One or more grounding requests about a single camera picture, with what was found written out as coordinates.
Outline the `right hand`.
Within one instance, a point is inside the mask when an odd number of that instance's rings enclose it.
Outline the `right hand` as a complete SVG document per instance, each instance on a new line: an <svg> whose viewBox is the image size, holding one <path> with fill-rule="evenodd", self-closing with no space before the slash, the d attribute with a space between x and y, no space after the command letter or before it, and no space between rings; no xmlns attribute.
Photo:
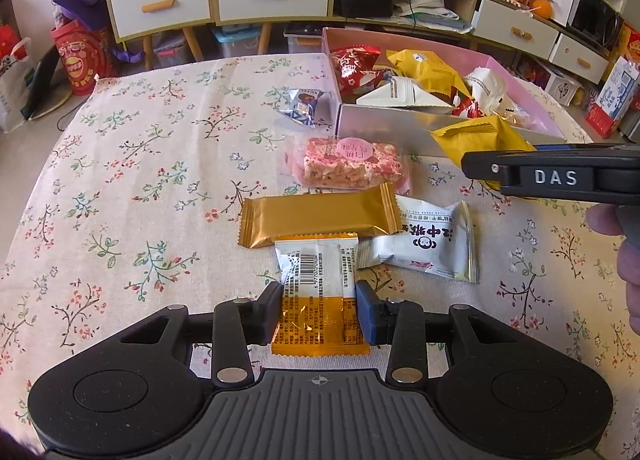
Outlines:
<svg viewBox="0 0 640 460"><path fill-rule="evenodd" d="M623 227L617 219L615 205L597 204L590 207L586 220L588 226L601 235L622 235ZM620 245L617 253L617 273L626 284L626 305L629 325L634 333L640 332L640 268L639 249L628 239Z"/></svg>

